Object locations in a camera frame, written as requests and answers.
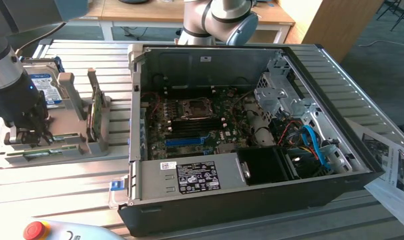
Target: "power supply label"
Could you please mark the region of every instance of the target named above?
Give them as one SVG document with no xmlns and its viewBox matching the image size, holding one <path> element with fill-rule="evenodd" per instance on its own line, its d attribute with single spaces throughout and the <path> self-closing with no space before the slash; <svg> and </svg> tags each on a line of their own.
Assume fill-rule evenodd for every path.
<svg viewBox="0 0 404 240">
<path fill-rule="evenodd" d="M 178 190 L 192 194 L 221 189 L 216 163 L 213 161 L 177 165 Z"/>
</svg>

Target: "red emergency stop button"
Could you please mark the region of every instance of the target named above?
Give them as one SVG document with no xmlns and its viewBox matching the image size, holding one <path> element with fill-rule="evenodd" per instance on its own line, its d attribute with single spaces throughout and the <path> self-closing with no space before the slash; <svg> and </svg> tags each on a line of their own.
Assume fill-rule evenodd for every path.
<svg viewBox="0 0 404 240">
<path fill-rule="evenodd" d="M 28 224 L 23 231 L 23 238 L 26 240 L 39 240 L 44 236 L 46 232 L 48 231 L 44 224 L 39 221 L 34 221 Z"/>
</svg>

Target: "blue latch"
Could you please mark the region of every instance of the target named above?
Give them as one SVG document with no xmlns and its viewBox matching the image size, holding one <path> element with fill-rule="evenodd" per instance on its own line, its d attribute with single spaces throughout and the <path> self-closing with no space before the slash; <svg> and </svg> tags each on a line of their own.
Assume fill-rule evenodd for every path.
<svg viewBox="0 0 404 240">
<path fill-rule="evenodd" d="M 125 190 L 125 181 L 113 181 L 110 190 L 111 191 Z"/>
</svg>

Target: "aluminum profile table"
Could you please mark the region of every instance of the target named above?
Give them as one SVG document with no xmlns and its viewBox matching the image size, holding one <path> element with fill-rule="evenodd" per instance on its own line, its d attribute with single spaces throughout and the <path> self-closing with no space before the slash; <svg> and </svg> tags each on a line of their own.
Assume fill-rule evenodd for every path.
<svg viewBox="0 0 404 240">
<path fill-rule="evenodd" d="M 55 40 L 39 45 L 34 57 L 60 56 L 75 88 L 91 96 L 87 68 L 97 68 L 101 89 L 113 98 L 110 154 L 68 162 L 30 162 L 11 166 L 0 157 L 0 221 L 19 216 L 99 225 L 133 239 L 115 209 L 109 183 L 127 174 L 131 79 L 127 46 L 134 41 Z M 289 45 L 333 100 L 344 117 L 404 145 L 396 125 L 362 92 L 327 52 L 315 45 Z M 2 133 L 6 131 L 0 121 Z M 404 226 L 372 195 L 360 190 L 325 207 L 190 229 L 146 239 L 404 239 Z"/>
</svg>

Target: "motherboard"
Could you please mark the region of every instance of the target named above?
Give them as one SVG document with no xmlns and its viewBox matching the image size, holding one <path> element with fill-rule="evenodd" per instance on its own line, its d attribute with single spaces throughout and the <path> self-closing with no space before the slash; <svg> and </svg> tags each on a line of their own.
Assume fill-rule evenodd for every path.
<svg viewBox="0 0 404 240">
<path fill-rule="evenodd" d="M 147 160 L 225 154 L 250 146 L 244 94 L 232 87 L 146 93 Z"/>
</svg>

